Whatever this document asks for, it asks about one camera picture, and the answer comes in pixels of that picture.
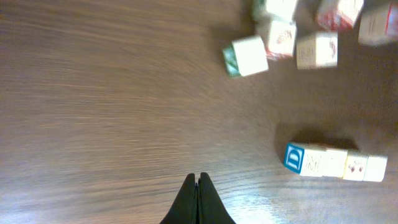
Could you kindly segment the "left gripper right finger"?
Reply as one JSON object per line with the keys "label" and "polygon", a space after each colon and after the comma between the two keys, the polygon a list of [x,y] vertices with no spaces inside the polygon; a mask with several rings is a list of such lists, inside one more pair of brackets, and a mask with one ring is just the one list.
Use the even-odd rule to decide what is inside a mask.
{"label": "left gripper right finger", "polygon": [[206,172],[198,180],[197,221],[199,224],[235,224]]}

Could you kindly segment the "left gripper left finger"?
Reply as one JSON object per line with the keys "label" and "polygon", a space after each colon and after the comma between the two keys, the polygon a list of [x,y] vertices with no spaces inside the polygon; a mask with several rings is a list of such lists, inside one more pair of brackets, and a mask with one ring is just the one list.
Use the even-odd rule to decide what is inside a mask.
{"label": "left gripper left finger", "polygon": [[160,224],[196,224],[198,191],[195,174],[188,174]]}

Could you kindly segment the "wooden block blue side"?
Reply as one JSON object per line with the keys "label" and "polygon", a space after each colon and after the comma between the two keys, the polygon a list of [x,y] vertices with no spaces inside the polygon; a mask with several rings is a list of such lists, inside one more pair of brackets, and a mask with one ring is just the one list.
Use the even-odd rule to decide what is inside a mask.
{"label": "wooden block blue side", "polygon": [[301,176],[321,177],[326,150],[320,146],[290,142],[285,149],[284,166]]}
{"label": "wooden block blue side", "polygon": [[342,178],[348,151],[327,148],[323,157],[323,176]]}

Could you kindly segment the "wooden block blue side front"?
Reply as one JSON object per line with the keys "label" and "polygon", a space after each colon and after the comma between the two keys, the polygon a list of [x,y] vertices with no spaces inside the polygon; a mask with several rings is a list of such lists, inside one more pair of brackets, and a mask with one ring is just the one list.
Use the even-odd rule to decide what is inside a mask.
{"label": "wooden block blue side front", "polygon": [[327,148],[323,157],[323,176],[342,178],[348,151]]}

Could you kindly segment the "wooden block car picture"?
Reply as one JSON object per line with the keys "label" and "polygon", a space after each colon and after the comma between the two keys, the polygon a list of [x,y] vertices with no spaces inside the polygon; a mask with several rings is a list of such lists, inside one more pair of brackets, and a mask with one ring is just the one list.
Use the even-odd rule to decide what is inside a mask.
{"label": "wooden block car picture", "polygon": [[349,152],[345,162],[344,180],[363,181],[369,156]]}

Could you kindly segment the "wooden block green letter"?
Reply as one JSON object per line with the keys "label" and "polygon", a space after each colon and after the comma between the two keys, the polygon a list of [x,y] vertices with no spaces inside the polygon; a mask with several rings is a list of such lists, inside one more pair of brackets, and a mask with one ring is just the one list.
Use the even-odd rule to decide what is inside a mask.
{"label": "wooden block green letter", "polygon": [[368,182],[382,182],[386,166],[386,156],[369,156],[363,180]]}

